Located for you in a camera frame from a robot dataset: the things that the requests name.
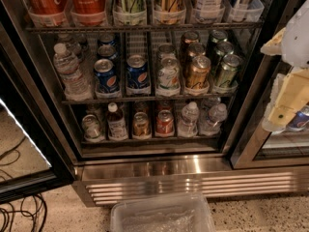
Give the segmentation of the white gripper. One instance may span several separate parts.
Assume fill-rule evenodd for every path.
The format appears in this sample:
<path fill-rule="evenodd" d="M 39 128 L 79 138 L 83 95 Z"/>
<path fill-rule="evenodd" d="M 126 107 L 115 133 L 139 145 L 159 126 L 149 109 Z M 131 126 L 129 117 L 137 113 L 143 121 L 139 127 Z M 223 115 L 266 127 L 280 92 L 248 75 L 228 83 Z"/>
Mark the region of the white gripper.
<path fill-rule="evenodd" d="M 281 42 L 286 28 L 282 28 L 260 51 L 269 56 L 281 55 Z M 298 111 L 309 102 L 309 69 L 293 67 L 284 75 L 279 73 L 273 81 L 270 101 L 262 120 L 265 131 L 283 131 Z"/>

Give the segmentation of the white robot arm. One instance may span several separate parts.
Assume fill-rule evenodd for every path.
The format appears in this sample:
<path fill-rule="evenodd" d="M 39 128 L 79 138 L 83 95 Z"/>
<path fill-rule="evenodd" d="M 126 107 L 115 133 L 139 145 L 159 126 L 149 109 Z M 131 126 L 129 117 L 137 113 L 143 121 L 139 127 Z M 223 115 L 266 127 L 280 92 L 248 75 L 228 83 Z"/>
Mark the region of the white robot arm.
<path fill-rule="evenodd" d="M 262 46 L 261 52 L 280 55 L 292 67 L 288 74 L 276 76 L 262 122 L 265 131 L 283 131 L 309 102 L 309 0 Z"/>

